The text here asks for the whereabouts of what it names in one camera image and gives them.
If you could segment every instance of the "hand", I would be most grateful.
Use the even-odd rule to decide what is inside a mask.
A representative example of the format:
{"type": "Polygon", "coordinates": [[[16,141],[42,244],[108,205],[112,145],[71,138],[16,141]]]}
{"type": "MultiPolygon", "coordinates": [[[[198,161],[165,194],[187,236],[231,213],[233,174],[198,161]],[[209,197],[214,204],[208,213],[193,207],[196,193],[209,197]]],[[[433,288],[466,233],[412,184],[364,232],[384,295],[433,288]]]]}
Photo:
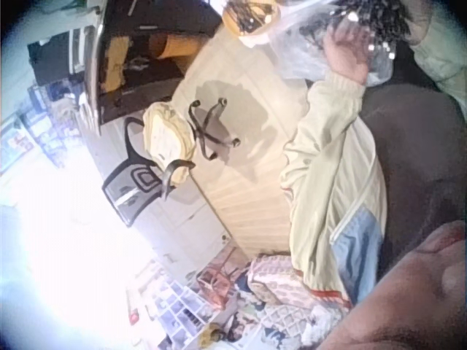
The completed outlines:
{"type": "Polygon", "coordinates": [[[410,34],[406,40],[410,45],[417,45],[425,38],[433,13],[431,0],[401,0],[407,8],[410,19],[406,20],[409,25],[410,34]]]}
{"type": "Polygon", "coordinates": [[[370,41],[369,29],[348,19],[343,19],[335,30],[329,25],[323,42],[329,66],[337,74],[365,85],[370,41]]]}

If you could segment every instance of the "jacket sleeve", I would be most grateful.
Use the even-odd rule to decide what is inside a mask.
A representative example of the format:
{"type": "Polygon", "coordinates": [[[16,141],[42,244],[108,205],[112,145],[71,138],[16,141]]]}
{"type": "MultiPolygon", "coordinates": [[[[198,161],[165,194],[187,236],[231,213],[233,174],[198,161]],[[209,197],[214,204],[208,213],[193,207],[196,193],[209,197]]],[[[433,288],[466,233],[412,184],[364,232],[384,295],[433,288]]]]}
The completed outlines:
{"type": "Polygon", "coordinates": [[[451,95],[467,120],[467,37],[450,13],[433,3],[433,15],[425,38],[411,46],[418,66],[451,95]]]}
{"type": "Polygon", "coordinates": [[[291,216],[313,160],[358,116],[364,91],[364,86],[333,72],[309,90],[309,110],[284,147],[287,165],[280,182],[292,207],[291,216]]]}

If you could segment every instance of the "plastic bag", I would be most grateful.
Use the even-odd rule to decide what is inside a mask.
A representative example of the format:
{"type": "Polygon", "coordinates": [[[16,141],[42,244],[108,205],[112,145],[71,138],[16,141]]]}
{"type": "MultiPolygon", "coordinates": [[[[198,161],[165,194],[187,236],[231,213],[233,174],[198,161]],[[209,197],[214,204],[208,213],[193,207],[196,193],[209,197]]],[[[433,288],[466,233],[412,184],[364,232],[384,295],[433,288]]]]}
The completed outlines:
{"type": "MultiPolygon", "coordinates": [[[[278,61],[276,69],[284,79],[323,80],[329,65],[321,47],[330,12],[337,6],[323,2],[291,13],[281,19],[269,34],[271,48],[278,61]],[[314,36],[305,36],[303,27],[312,27],[314,36]]],[[[393,60],[385,50],[375,49],[370,64],[367,86],[388,81],[393,75],[393,60]]]]}

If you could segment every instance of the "floor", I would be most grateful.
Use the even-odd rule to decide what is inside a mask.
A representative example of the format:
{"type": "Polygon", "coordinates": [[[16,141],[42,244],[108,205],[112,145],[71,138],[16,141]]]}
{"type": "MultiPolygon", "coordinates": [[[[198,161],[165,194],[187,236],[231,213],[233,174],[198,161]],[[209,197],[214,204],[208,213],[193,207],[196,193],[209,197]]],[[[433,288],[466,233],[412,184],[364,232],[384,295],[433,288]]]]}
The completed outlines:
{"type": "Polygon", "coordinates": [[[227,230],[249,255],[288,251],[289,208],[279,188],[285,166],[284,144],[304,115],[306,84],[284,81],[268,47],[245,47],[222,26],[188,69],[172,103],[188,115],[195,99],[208,110],[228,99],[220,122],[210,132],[238,136],[241,145],[208,162],[196,153],[193,178],[227,230]]]}

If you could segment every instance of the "chair backrest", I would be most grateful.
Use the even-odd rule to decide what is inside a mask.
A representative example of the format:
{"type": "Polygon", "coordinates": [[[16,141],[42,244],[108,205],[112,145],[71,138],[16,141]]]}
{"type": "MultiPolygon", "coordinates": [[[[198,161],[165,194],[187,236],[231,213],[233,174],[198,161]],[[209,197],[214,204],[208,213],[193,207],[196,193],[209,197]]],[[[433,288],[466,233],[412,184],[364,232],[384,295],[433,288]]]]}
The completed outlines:
{"type": "Polygon", "coordinates": [[[162,194],[162,180],[151,169],[151,166],[157,168],[157,164],[142,157],[131,145],[128,135],[130,123],[144,126],[141,120],[134,117],[125,119],[128,159],[124,160],[102,185],[107,200],[128,227],[132,226],[144,208],[162,194]]]}

